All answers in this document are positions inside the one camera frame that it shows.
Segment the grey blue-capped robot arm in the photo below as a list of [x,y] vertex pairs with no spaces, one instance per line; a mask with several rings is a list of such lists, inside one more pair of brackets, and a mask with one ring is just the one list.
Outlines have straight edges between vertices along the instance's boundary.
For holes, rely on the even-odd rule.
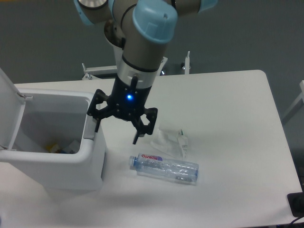
[[174,36],[178,17],[213,8],[215,0],[76,0],[85,24],[113,23],[108,40],[122,50],[112,92],[97,89],[88,115],[100,122],[114,116],[131,122],[135,139],[151,135],[156,108],[145,108],[151,87],[168,43]]

